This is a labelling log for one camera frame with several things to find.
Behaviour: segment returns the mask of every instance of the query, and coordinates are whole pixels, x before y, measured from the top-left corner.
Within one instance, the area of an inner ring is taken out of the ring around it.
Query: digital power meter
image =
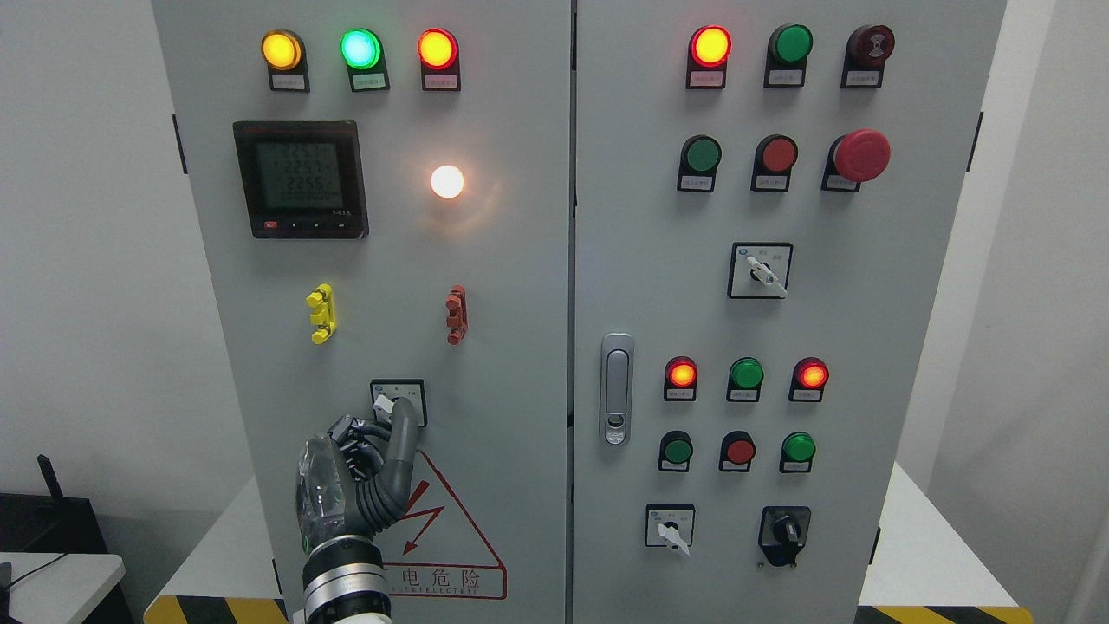
[[[254,237],[369,233],[354,121],[236,121],[233,127]]]

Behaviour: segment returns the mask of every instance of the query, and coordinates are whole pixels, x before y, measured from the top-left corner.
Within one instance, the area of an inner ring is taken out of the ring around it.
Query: yellow black hazard stripe
[[[1018,606],[861,606],[855,624],[1034,624]]]
[[[281,599],[157,596],[145,624],[286,624]],[[861,606],[855,624],[1034,624],[1027,610],[1009,606]]]
[[[281,599],[157,596],[145,624],[287,624]]]

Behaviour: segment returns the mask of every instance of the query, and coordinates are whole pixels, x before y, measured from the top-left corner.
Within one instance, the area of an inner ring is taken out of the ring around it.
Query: red push button
[[[864,25],[851,33],[847,53],[858,67],[878,69],[894,53],[894,31],[887,25]]]
[[[728,447],[728,461],[733,464],[745,464],[755,457],[755,446],[746,440],[736,440]]]
[[[797,162],[797,145],[785,136],[777,136],[766,143],[759,160],[767,171],[785,173]]]
[[[869,182],[886,170],[891,154],[889,141],[882,132],[869,127],[856,130],[836,146],[836,172],[852,182]]]

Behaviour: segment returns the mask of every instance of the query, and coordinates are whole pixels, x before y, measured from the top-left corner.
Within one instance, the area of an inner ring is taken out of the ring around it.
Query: green indicator light
[[[381,42],[373,32],[356,28],[343,35],[343,59],[354,69],[369,69],[381,59]]]
[[[785,439],[782,451],[791,462],[807,462],[816,454],[816,443],[807,433],[794,433]]]
[[[693,171],[709,171],[720,164],[720,145],[709,137],[698,139],[685,150],[685,162]]]
[[[663,457],[672,464],[684,464],[693,457],[693,447],[684,440],[674,440],[667,444]]]
[[[801,24],[784,25],[774,32],[771,51],[777,62],[797,64],[813,51],[813,33]]]
[[[759,360],[754,358],[744,358],[739,362],[732,365],[732,383],[736,388],[742,390],[752,390],[759,388],[762,383],[763,370],[762,365]]]

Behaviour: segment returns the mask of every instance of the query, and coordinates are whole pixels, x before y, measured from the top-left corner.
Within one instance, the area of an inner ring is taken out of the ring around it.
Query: robotic hand
[[[308,562],[307,624],[393,624],[381,553],[372,539],[405,514],[419,417],[407,399],[393,422],[344,417],[305,443],[296,504]],[[379,446],[388,443],[385,457]]]

